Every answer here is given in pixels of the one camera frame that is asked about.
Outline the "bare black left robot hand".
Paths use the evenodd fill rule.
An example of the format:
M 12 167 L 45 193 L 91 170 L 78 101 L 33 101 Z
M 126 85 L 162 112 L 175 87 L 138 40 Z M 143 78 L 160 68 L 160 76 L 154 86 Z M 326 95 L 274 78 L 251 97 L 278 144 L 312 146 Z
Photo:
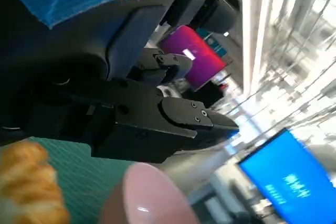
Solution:
M 1 0 L 1 145 L 33 136 L 162 163 L 223 143 L 233 120 L 159 89 L 196 60 L 146 44 L 158 25 L 224 33 L 235 18 L 225 0 Z

